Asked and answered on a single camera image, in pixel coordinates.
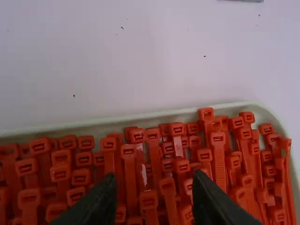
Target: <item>tray rim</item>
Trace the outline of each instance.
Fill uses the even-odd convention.
[[[284,127],[281,123],[281,120],[266,105],[259,103],[257,101],[239,101],[239,102],[232,102],[232,103],[221,103],[221,104],[204,105],[204,106],[199,105],[197,107],[170,109],[170,110],[162,110],[162,111],[155,111],[155,112],[145,112],[145,113],[116,116],[116,117],[101,117],[98,119],[83,120],[83,121],[71,122],[71,123],[61,123],[61,124],[35,126],[35,127],[12,129],[12,130],[3,130],[3,131],[0,131],[0,138],[1,139],[6,138],[6,137],[11,138],[13,136],[19,136],[19,135],[45,133],[45,132],[59,131],[59,130],[64,130],[64,129],[74,129],[74,128],[90,127],[90,126],[103,125],[103,124],[127,122],[127,121],[131,121],[131,120],[142,120],[142,119],[151,119],[151,118],[162,117],[162,116],[172,116],[172,115],[185,114],[185,113],[194,113],[199,108],[205,108],[205,107],[212,107],[214,109],[224,109],[224,108],[233,108],[233,107],[247,107],[247,106],[251,106],[251,105],[260,107],[263,110],[268,111],[272,116],[274,116],[274,118],[277,119],[278,124],[283,132],[283,135],[289,136],[287,131],[284,129]]]

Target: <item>white surface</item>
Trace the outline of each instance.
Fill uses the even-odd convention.
[[[298,0],[2,0],[0,132],[257,99],[298,149],[299,8]]]

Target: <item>white tray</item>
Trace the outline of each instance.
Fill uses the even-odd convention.
[[[52,138],[59,138],[66,135],[74,134],[76,136],[93,135],[95,137],[95,148],[99,150],[99,143],[102,137],[111,132],[123,132],[123,128],[130,126],[137,126],[141,128],[155,127],[161,123],[171,122],[192,122],[198,120],[198,109],[205,107],[213,107],[215,115],[227,115],[229,118],[239,115],[239,112],[251,111],[255,115],[255,124],[253,129],[258,129],[258,125],[263,123],[272,123],[275,132],[281,134],[283,137],[289,137],[283,128],[279,119],[268,108],[261,104],[254,102],[237,102],[219,105],[204,105],[194,108],[184,108],[178,110],[169,110],[162,112],[151,112],[138,115],[130,115],[114,118],[103,118],[98,120],[90,120],[86,122],[79,122],[75,124],[62,124],[47,127],[33,127],[30,129],[20,129],[17,131],[6,132],[0,134],[0,145],[8,143],[27,143],[32,139],[42,136]],[[264,149],[263,139],[260,138],[261,149]],[[291,181],[293,188],[294,203],[296,207],[297,221],[300,221],[300,204],[298,199],[300,197],[299,182],[300,172],[295,169],[296,160],[294,159],[294,149],[291,149]]]

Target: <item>plastic tray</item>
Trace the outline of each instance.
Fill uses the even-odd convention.
[[[26,130],[17,130],[1,134],[0,145],[8,143],[27,143],[32,139],[48,136],[51,138],[59,138],[66,135],[74,134],[76,136],[93,135],[95,137],[94,151],[99,150],[99,143],[102,137],[111,132],[123,132],[123,128],[137,126],[141,128],[155,127],[161,123],[171,122],[192,122],[198,120],[197,110],[204,107],[213,107],[215,115],[228,115],[229,117],[238,116],[239,112],[252,111],[255,115],[255,124],[253,129],[258,129],[258,125],[263,123],[272,123],[275,132],[281,134],[283,137],[289,137],[283,128],[280,120],[265,106],[254,102],[237,102],[219,105],[203,105],[194,108],[184,108],[178,110],[168,110],[161,112],[143,113],[137,115],[103,118],[98,120],[90,120],[86,122],[79,122],[74,124],[63,124],[57,126],[47,127],[33,127]],[[263,139],[260,138],[261,149],[264,149]],[[293,188],[294,203],[296,208],[297,220],[300,221],[300,204],[299,204],[299,182],[300,172],[295,170],[294,149],[291,149],[291,182]]]

